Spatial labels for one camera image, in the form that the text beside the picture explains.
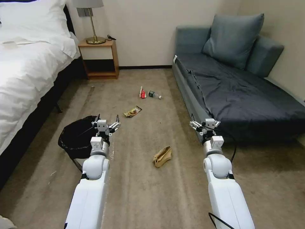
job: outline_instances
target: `nightstand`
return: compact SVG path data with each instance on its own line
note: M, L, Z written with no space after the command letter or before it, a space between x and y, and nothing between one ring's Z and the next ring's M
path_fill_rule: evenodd
M99 45L89 45L83 40L78 47L89 80L118 78L119 60L114 40Z

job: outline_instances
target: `brown paper bag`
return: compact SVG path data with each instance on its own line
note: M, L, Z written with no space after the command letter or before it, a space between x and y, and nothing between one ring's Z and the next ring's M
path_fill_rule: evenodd
M157 168L172 158L172 148L170 146L161 149L154 157L153 162Z

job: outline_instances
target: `bottle label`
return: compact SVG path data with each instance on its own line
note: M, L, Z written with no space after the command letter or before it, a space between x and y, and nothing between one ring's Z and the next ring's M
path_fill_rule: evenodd
M155 93L154 93L153 91L149 91L148 96L149 96L149 97L153 97L154 94L155 94Z

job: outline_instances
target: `wall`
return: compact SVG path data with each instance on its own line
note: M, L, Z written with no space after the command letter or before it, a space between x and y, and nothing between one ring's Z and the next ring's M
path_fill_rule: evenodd
M269 77L305 99L305 1L242 0L239 15L265 13L261 33L285 46ZM299 141L305 145L305 136Z
M117 39L120 66L171 65L177 25L211 25L216 13L236 15L240 0L104 0L93 9L96 34ZM68 2L76 36L92 36L89 18Z

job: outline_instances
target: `brass lamp base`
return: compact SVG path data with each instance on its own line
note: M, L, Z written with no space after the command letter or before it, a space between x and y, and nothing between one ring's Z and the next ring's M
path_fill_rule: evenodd
M96 37L96 39L94 39L94 37L90 37L90 38L86 38L86 42L87 42L87 44L90 44L90 45L98 45L98 44L105 43L106 39L103 37Z

